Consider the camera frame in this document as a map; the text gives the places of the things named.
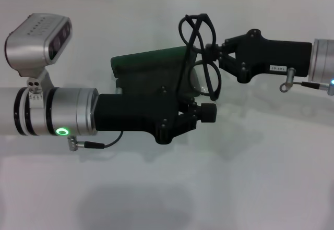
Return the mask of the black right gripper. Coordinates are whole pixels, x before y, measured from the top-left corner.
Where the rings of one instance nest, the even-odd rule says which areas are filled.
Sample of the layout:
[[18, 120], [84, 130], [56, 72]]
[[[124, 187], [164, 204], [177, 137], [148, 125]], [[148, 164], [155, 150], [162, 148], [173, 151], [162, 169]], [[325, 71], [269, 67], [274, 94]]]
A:
[[[210, 66], [237, 76], [238, 82], [249, 82], [259, 74], [286, 75], [295, 69], [297, 77], [306, 77], [311, 60], [312, 44], [309, 42], [276, 41], [265, 39], [260, 30], [226, 39], [217, 44], [217, 34], [206, 45]], [[230, 53], [236, 51], [236, 58]]]

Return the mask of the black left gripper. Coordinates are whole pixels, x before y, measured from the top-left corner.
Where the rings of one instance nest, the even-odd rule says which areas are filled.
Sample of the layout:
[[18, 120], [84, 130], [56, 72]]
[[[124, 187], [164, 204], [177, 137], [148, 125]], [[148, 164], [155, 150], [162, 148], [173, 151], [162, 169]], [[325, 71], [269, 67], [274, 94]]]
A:
[[164, 87], [153, 94], [101, 94], [96, 102], [97, 131], [143, 131], [156, 143], [195, 130], [197, 122], [214, 123], [217, 106], [197, 103], [192, 93]]

